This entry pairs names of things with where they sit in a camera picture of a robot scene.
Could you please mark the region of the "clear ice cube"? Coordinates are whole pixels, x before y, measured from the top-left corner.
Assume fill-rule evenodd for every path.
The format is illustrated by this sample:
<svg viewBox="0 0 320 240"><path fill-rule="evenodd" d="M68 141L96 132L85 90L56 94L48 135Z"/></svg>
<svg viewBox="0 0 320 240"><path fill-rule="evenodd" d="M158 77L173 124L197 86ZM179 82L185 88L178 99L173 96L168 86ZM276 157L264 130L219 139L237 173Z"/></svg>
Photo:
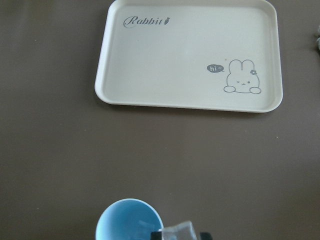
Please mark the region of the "clear ice cube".
<svg viewBox="0 0 320 240"><path fill-rule="evenodd" d="M161 235L163 240L197 240L195 229L189 220L162 228Z"/></svg>

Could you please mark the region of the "light blue cup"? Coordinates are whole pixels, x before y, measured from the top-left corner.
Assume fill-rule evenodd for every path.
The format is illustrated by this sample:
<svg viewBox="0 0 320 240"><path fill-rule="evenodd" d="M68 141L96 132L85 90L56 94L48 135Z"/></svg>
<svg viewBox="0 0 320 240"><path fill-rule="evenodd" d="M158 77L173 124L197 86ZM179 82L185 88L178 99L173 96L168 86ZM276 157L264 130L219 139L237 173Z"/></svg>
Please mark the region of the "light blue cup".
<svg viewBox="0 0 320 240"><path fill-rule="evenodd" d="M149 240L164 227L158 212L140 199L126 198L108 206L99 217L96 240Z"/></svg>

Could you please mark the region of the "cream rabbit tray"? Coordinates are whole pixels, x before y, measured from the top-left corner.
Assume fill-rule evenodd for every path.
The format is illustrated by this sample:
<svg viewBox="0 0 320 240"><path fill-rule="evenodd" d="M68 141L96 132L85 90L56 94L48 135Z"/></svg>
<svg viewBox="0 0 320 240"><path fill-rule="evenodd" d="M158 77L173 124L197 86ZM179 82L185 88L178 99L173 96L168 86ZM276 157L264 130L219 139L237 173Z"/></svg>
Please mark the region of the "cream rabbit tray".
<svg viewBox="0 0 320 240"><path fill-rule="evenodd" d="M95 93L108 104L267 113L283 99L265 0L116 0Z"/></svg>

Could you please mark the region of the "grey folded cloth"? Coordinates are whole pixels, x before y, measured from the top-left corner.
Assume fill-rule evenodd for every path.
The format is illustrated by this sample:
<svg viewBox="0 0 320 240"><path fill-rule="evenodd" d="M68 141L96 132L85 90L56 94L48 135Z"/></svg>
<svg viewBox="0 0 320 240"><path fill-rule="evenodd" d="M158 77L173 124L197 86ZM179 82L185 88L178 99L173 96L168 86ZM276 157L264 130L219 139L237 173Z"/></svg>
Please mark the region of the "grey folded cloth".
<svg viewBox="0 0 320 240"><path fill-rule="evenodd" d="M320 25L317 27L317 30L316 30L315 43L316 43L317 49L320 51Z"/></svg>

